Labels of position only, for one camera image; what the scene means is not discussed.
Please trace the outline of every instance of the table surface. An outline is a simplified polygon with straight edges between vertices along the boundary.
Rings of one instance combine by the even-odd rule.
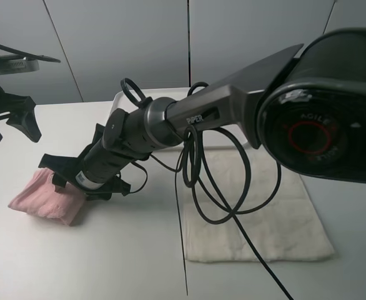
[[[111,106],[38,106],[37,144],[0,122],[0,299],[285,299],[254,262],[188,262],[187,298],[173,176],[151,159],[143,191],[88,203],[76,226],[7,208],[44,153],[77,156]],[[177,153],[157,155],[176,163]],[[132,188],[144,180],[133,167],[123,176]],[[337,257],[271,268],[295,299],[366,299],[366,184],[303,179]]]

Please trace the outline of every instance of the piper logo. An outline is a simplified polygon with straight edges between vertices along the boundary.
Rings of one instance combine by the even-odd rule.
[[[194,117],[188,117],[186,120],[187,120],[187,123],[189,123],[189,124],[194,124],[194,123],[203,121],[202,116],[200,114],[198,114]]]

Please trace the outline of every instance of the white wall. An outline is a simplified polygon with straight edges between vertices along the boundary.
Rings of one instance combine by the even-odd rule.
[[[36,104],[82,101],[42,1],[0,0],[0,44],[62,61],[40,62],[36,72],[0,76],[7,93],[31,96]]]
[[[334,0],[190,0],[192,83],[322,35]]]
[[[338,0],[327,31],[346,27],[366,27],[366,0]]]
[[[188,86],[187,0],[46,0],[84,101]]]

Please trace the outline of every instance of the red ring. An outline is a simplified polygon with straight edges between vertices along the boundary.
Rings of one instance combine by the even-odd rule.
[[[294,143],[293,141],[293,137],[292,137],[292,133],[293,133],[293,130],[295,128],[297,128],[298,126],[300,125],[304,125],[304,124],[308,124],[308,125],[314,125],[314,126],[317,126],[319,129],[321,129],[324,134],[326,135],[326,138],[327,138],[327,142],[326,142],[326,145],[321,149],[321,150],[318,150],[318,151],[306,151],[304,149],[302,149],[301,147],[299,147],[296,143]],[[322,152],[324,152],[327,148],[329,148],[330,146],[330,143],[332,142],[332,139],[330,137],[330,133],[327,131],[326,128],[324,128],[322,125],[320,125],[319,123],[316,123],[316,122],[313,122],[313,121],[300,121],[298,123],[295,123],[293,126],[291,126],[291,128],[289,129],[289,142],[291,144],[291,146],[293,146],[296,150],[302,152],[302,153],[306,153],[306,154],[320,154]]]

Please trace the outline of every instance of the white towel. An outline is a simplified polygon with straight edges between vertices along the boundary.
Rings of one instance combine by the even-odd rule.
[[[265,149],[247,150],[252,180],[248,196],[240,210],[264,202],[275,187],[275,161]],[[229,204],[235,204],[244,186],[244,167],[235,150],[213,150],[206,158],[216,183]],[[205,171],[201,172],[205,186],[212,191]],[[200,187],[197,197],[206,215],[219,219],[226,215],[212,203]],[[191,190],[182,187],[183,235],[185,257],[190,261],[256,261],[234,220],[221,225],[206,223],[192,201]],[[239,216],[250,239],[266,261],[316,261],[333,255],[334,249],[308,197],[298,174],[282,170],[280,189],[271,203],[252,214]]]

